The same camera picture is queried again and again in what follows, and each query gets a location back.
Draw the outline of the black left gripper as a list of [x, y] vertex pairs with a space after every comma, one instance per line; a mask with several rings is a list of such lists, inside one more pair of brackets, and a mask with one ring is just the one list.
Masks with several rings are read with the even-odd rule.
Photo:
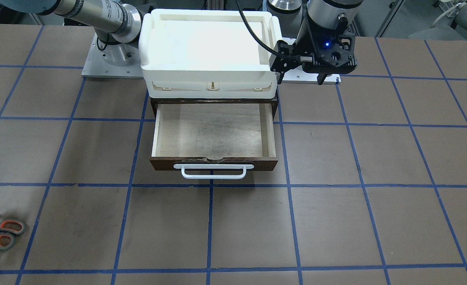
[[[354, 47], [355, 34], [349, 30], [338, 34], [316, 24], [302, 24], [295, 42], [298, 55], [313, 58], [311, 63], [302, 63], [302, 70], [318, 74], [318, 85], [323, 85], [328, 74], [349, 74], [358, 67]], [[277, 73], [278, 85], [284, 75], [285, 72]]]

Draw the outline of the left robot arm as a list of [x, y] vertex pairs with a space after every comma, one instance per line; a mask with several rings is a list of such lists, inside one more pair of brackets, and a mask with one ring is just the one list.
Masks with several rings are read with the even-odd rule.
[[295, 38], [292, 44], [278, 40], [270, 58], [270, 68], [280, 84], [284, 75], [301, 67], [317, 74], [322, 84], [331, 74], [349, 74], [357, 66], [354, 55], [355, 35], [347, 29], [362, 1], [360, 0], [268, 0], [267, 11], [277, 16], [284, 36]]

